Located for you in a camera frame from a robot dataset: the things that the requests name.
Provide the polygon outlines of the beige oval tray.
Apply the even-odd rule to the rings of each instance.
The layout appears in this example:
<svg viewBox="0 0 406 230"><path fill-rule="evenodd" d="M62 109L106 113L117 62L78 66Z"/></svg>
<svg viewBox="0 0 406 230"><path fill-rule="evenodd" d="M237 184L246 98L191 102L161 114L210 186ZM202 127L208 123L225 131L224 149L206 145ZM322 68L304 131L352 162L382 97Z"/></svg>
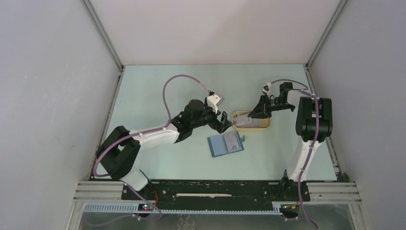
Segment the beige oval tray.
<svg viewBox="0 0 406 230"><path fill-rule="evenodd" d="M248 110L239 110L239 111L235 111L232 114L232 122L233 122L233 118L239 114L249 114L250 111ZM266 131L267 129L269 129L271 126L271 119L267 118L267 119L254 119L252 118L252 122L250 124L244 125L244 126L232 126L233 129L235 131L238 132L263 132Z"/></svg>

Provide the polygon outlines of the blue card holder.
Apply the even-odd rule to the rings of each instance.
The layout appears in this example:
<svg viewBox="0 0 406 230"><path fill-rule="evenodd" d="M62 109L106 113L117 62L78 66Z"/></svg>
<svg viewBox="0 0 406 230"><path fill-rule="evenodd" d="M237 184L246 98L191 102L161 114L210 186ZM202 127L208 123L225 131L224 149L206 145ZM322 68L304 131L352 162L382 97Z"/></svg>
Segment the blue card holder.
<svg viewBox="0 0 406 230"><path fill-rule="evenodd" d="M237 131L208 137L208 145L213 158L243 151L245 136L240 136Z"/></svg>

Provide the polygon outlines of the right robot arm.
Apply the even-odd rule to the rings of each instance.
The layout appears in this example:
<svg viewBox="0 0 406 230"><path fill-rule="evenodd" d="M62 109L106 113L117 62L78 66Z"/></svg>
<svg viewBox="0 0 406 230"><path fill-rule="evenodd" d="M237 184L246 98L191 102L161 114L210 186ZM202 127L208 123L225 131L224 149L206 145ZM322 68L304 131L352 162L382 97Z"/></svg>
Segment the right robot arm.
<svg viewBox="0 0 406 230"><path fill-rule="evenodd" d="M295 131L298 145L292 163L286 170L286 176L293 182L307 180L308 167L319 146L330 137L333 131L332 100L317 97L308 92L308 87L293 87L294 80L279 80L278 96L272 92L272 83L263 87L262 95L254 109L248 114L250 118L271 118L272 112L291 110L297 112Z"/></svg>

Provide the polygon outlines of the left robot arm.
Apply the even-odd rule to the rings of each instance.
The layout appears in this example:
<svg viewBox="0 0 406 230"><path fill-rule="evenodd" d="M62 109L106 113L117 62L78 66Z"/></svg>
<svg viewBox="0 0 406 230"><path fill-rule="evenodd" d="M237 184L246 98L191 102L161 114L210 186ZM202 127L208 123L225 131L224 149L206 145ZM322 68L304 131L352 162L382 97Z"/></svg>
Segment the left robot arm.
<svg viewBox="0 0 406 230"><path fill-rule="evenodd" d="M139 152L184 141L192 135L194 129L203 126L209 126L222 134L232 126L232 122L226 112L213 110L208 101L191 100L183 111L164 126L133 132L118 126L99 146L94 169L101 165L106 176L133 188L133 194L139 199L147 199L151 195L150 180L135 166Z"/></svg>

